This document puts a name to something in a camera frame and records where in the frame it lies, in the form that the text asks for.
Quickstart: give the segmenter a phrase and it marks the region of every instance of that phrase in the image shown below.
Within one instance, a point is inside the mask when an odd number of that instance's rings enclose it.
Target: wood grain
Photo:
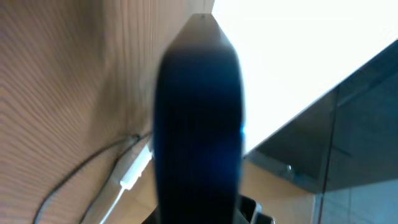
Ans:
[[[213,1],[2,1],[0,223],[30,223],[41,199],[101,146],[150,127],[157,64]],[[76,223],[115,152],[74,177],[41,223]]]

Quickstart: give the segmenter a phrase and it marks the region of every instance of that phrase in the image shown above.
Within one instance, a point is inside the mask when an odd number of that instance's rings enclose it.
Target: dark blue object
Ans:
[[[232,223],[242,156],[238,58],[210,14],[194,14],[167,49],[155,94],[160,220]]]

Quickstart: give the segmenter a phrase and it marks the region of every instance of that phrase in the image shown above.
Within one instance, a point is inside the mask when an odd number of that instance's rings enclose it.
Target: white cable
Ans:
[[[102,218],[102,220],[100,221],[99,224],[103,224],[106,221],[108,216],[111,214],[113,208],[116,206],[116,204],[118,203],[119,199],[122,197],[122,194],[123,194],[124,190],[125,190],[124,188],[120,189],[120,191],[118,193],[118,196],[116,197],[116,199],[112,203],[112,206],[108,209],[108,211],[106,212],[105,216]]]

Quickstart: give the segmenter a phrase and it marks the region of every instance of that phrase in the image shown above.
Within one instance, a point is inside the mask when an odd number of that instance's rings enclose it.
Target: wooden surface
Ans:
[[[240,193],[259,202],[262,212],[273,216],[278,224],[312,223],[314,194],[248,161],[243,163]],[[106,224],[140,224],[156,206],[154,168],[151,162],[132,190],[123,193]]]
[[[71,169],[150,128],[161,53],[210,0],[2,1],[0,223],[30,223]],[[84,168],[41,223],[76,223],[116,150]]]

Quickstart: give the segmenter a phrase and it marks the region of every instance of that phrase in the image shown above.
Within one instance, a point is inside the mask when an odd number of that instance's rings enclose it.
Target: black object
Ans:
[[[242,104],[233,46],[211,14],[194,14],[162,59],[155,93],[161,223],[232,223]]]
[[[206,208],[203,208],[201,212],[207,212]],[[233,224],[249,224],[249,222],[244,218],[242,213],[239,210],[235,210],[235,218]],[[160,214],[159,214],[159,207],[156,207],[155,210],[142,222],[142,224],[160,224]]]
[[[258,214],[257,216],[257,222],[256,224],[275,224],[274,218],[264,215],[264,214]]]
[[[240,196],[239,211],[241,211],[243,217],[251,223],[253,217],[257,216],[257,202],[251,198]]]

